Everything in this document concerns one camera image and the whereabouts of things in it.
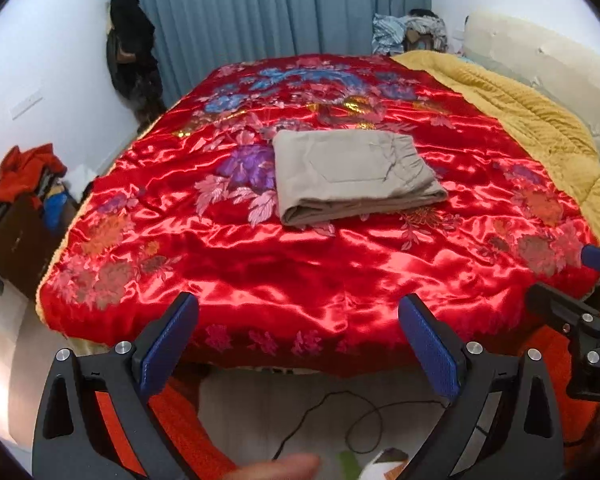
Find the left hand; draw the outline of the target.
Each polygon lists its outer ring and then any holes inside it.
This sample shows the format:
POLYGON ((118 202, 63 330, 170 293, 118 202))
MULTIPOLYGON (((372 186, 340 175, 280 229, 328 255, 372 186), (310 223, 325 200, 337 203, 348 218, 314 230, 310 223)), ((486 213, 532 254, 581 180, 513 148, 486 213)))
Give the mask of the left hand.
POLYGON ((321 459, 314 454, 289 455, 278 460, 251 464, 233 470, 224 480, 311 480, 321 468, 321 459))

